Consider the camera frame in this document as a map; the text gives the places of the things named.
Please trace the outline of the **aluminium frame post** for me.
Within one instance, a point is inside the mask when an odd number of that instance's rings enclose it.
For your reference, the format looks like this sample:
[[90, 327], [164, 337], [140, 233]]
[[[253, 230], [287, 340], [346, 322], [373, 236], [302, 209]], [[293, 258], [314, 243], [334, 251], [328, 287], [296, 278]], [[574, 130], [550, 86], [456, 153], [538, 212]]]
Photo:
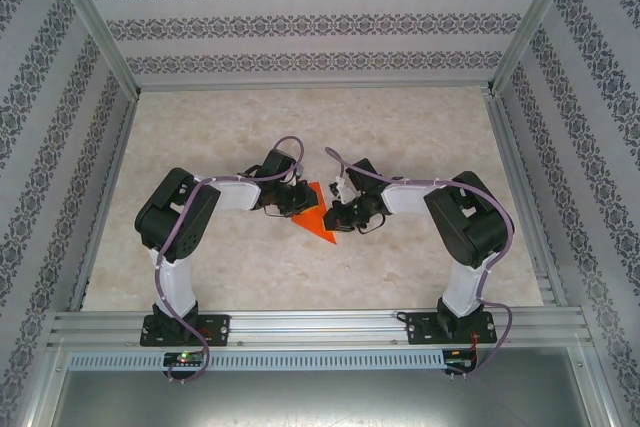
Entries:
[[127, 98], [137, 101], [140, 87], [94, 0], [71, 0], [71, 2], [106, 59], [110, 70], [124, 89]]
[[504, 52], [494, 76], [488, 83], [488, 91], [491, 96], [495, 97], [504, 90], [512, 72], [517, 67], [531, 38], [552, 3], [553, 0], [532, 0], [516, 29], [513, 39]]

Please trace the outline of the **orange paper sheet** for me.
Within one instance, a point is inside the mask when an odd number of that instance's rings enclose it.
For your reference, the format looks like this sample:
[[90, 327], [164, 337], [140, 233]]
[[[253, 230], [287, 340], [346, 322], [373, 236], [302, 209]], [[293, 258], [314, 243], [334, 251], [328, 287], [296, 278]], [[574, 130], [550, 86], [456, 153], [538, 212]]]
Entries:
[[335, 235], [332, 231], [328, 231], [324, 226], [324, 215], [327, 213], [325, 200], [322, 194], [322, 189], [319, 182], [311, 182], [309, 187], [315, 192], [317, 197], [317, 204], [303, 211], [300, 214], [295, 214], [291, 221], [299, 227], [307, 230], [308, 232], [336, 245]]

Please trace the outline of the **aluminium back rail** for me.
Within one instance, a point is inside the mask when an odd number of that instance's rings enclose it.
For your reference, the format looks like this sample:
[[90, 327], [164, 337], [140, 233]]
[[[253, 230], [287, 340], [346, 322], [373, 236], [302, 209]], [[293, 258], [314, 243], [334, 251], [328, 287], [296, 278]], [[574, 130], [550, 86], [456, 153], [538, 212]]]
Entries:
[[196, 84], [147, 84], [139, 87], [141, 92], [197, 92], [197, 91], [245, 91], [245, 90], [302, 90], [302, 89], [371, 89], [371, 88], [458, 88], [480, 87], [489, 89], [489, 81], [314, 81], [314, 82], [250, 82], [250, 83], [196, 83]]

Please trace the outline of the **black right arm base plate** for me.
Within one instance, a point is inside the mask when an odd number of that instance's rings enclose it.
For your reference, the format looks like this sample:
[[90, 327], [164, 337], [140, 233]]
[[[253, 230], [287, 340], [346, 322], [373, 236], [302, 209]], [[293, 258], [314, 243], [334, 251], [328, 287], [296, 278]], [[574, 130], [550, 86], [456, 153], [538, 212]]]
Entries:
[[406, 315], [406, 331], [411, 345], [495, 344], [498, 340], [490, 312], [481, 311], [463, 318], [444, 312], [414, 312]]

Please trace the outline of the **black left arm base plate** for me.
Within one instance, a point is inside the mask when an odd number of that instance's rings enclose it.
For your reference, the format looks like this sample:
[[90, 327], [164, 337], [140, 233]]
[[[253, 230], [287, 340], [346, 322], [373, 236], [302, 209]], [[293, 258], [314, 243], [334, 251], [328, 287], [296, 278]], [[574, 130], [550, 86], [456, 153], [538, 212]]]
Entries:
[[[194, 330], [210, 347], [224, 347], [228, 342], [230, 317], [199, 314]], [[139, 344], [143, 347], [202, 347], [201, 340], [174, 318], [148, 315], [144, 318]]]

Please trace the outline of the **grey metal sheet panel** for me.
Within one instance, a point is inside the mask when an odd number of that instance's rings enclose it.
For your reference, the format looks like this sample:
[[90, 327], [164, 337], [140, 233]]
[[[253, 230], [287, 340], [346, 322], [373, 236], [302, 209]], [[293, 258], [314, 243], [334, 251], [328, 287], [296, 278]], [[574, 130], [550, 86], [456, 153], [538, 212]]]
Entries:
[[252, 370], [248, 352], [184, 386], [139, 352], [59, 352], [27, 427], [622, 427], [584, 348], [506, 349], [475, 375], [412, 369]]

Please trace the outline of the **aluminium mounting rail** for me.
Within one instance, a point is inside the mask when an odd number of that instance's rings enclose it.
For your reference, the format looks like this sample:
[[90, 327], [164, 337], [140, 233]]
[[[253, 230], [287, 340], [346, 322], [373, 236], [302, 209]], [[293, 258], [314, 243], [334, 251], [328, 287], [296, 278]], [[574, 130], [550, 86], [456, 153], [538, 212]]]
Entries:
[[[143, 312], [68, 312], [53, 317], [48, 348], [138, 349]], [[376, 349], [408, 344], [407, 327], [392, 310], [231, 311], [229, 349]], [[516, 307], [503, 346], [591, 347], [579, 307]]]

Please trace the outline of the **circuit board with green light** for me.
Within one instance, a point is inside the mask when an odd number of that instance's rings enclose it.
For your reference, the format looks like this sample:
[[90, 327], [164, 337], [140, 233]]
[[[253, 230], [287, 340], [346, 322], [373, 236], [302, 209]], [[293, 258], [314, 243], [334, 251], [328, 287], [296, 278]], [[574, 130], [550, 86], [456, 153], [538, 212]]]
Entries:
[[163, 358], [163, 366], [169, 367], [189, 367], [199, 368], [204, 362], [205, 356], [202, 353], [190, 352], [170, 352], [165, 353]]

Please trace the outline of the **aluminium side rail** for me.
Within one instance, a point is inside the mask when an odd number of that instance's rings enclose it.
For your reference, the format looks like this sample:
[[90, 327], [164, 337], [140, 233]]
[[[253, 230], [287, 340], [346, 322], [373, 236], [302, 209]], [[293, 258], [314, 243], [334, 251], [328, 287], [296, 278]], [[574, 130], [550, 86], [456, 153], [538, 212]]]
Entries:
[[101, 197], [99, 202], [96, 204], [95, 215], [81, 256], [81, 263], [79, 264], [78, 272], [71, 289], [68, 304], [65, 307], [67, 312], [78, 312], [83, 307], [127, 143], [134, 123], [137, 107], [138, 101], [132, 100], [127, 106], [126, 113], [122, 118], [118, 131], [117, 142], [114, 144], [114, 149], [110, 157], [109, 169], [106, 172], [107, 176], [105, 177], [102, 185]]
[[537, 212], [524, 164], [504, 108], [488, 88], [482, 89], [489, 121], [495, 136], [506, 178], [520, 223], [520, 231], [538, 281], [545, 306], [566, 307], [569, 302], [561, 285], [544, 228]]

